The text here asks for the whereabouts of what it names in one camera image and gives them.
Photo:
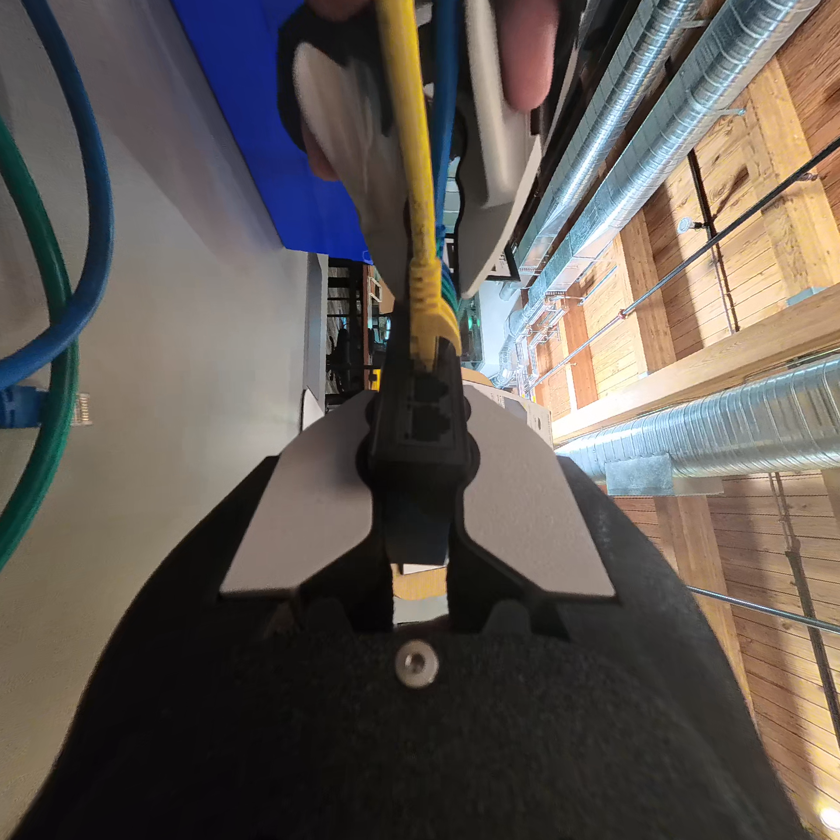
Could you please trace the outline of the black network switch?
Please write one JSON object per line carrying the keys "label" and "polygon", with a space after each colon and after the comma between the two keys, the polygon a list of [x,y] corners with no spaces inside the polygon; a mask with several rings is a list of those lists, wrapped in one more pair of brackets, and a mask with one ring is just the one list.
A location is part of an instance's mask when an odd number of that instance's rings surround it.
{"label": "black network switch", "polygon": [[443,567],[456,492],[472,455],[459,358],[444,341],[431,371],[415,366],[408,331],[392,325],[380,390],[367,412],[365,460],[389,563]]}

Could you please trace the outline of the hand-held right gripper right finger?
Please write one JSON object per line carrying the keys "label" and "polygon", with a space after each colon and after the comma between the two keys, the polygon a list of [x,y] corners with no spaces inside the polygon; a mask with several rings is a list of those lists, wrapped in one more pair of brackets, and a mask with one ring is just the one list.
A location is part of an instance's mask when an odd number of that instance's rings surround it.
{"label": "hand-held right gripper right finger", "polygon": [[513,604],[536,633],[563,633],[570,606],[617,593],[553,449],[487,396],[465,388],[473,473],[458,492],[449,548],[449,619],[479,633]]}

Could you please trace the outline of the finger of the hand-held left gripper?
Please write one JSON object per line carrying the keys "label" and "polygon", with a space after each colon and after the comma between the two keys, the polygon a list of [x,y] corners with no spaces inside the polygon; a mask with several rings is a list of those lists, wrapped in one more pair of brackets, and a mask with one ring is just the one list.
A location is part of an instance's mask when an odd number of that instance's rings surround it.
{"label": "finger of the hand-held left gripper", "polygon": [[362,59],[346,66],[300,45],[292,77],[303,118],[357,211],[373,265],[396,301],[407,301],[407,186],[386,84]]}
{"label": "finger of the hand-held left gripper", "polygon": [[456,175],[456,246],[460,296],[469,299],[508,243],[542,153],[529,115],[505,99],[491,2],[464,2],[463,19],[456,114],[465,140]]}

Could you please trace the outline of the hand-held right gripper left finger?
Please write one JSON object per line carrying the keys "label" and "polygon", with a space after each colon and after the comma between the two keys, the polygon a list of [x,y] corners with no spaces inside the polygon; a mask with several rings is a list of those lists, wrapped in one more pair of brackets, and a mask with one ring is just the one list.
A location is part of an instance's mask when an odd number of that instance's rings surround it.
{"label": "hand-held right gripper left finger", "polygon": [[373,399],[353,396],[283,449],[222,597],[278,600],[310,629],[392,630],[392,569],[360,467]]}

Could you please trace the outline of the person's left hand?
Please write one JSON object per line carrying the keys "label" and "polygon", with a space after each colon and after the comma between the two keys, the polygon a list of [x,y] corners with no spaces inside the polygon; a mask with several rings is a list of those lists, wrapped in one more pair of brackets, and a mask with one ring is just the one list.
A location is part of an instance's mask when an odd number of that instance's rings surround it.
{"label": "person's left hand", "polygon": [[496,12],[505,98],[514,111],[530,112],[550,93],[559,2],[499,1]]}

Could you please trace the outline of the blue plastic bin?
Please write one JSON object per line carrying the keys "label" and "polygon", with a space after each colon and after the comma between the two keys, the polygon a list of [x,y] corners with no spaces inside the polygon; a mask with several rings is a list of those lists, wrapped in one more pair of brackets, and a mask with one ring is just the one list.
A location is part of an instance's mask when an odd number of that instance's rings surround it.
{"label": "blue plastic bin", "polygon": [[305,2],[174,1],[281,242],[288,249],[373,264],[338,182],[315,176],[277,108],[277,34]]}

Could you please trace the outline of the silver ventilation duct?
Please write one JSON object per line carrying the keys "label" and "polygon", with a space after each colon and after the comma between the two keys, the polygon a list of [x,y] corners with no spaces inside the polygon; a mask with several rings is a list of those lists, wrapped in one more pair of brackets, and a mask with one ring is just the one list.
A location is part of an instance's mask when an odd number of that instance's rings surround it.
{"label": "silver ventilation duct", "polygon": [[609,487],[839,467],[839,359],[584,434],[558,456]]}
{"label": "silver ventilation duct", "polygon": [[514,255],[526,276],[536,275],[699,5],[642,1],[636,6],[580,121],[573,132],[563,132],[568,142]]}
{"label": "silver ventilation duct", "polygon": [[574,284],[627,226],[818,1],[727,1],[618,158],[539,278]]}

